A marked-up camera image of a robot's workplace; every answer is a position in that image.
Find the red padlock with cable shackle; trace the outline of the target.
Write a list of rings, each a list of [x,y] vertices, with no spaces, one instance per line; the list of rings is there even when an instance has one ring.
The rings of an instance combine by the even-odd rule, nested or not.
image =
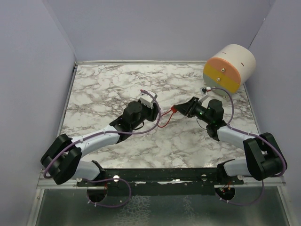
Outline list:
[[[166,127],[170,123],[170,121],[171,121],[171,119],[172,119],[172,117],[173,117],[173,115],[175,113],[177,113],[175,105],[173,105],[168,111],[166,111],[164,113],[159,112],[158,122],[157,122],[156,127],[158,127],[158,128],[164,128],[164,127]],[[160,125],[162,117],[165,117],[166,115],[169,115],[168,120],[165,122],[165,124]]]

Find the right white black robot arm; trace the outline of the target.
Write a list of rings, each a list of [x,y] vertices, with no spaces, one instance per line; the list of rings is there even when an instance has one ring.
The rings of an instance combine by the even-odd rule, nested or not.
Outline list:
[[[193,97],[184,104],[175,105],[174,109],[186,117],[197,117],[204,121],[207,124],[207,133],[212,139],[244,150],[244,159],[219,164],[222,167],[216,172],[219,183],[227,184],[234,176],[253,177],[261,181],[280,175],[287,169],[286,160],[273,135],[257,135],[230,128],[223,120],[224,109],[221,101],[212,99],[205,108],[197,97]]]

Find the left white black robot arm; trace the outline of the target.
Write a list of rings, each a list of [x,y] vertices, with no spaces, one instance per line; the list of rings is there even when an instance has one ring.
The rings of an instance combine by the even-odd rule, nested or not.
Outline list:
[[[72,178],[84,178],[94,186],[100,185],[104,179],[103,168],[96,161],[83,161],[82,157],[138,135],[139,126],[145,121],[154,122],[158,114],[157,102],[140,98],[130,102],[117,119],[101,130],[78,137],[59,135],[40,160],[46,177],[58,185]]]

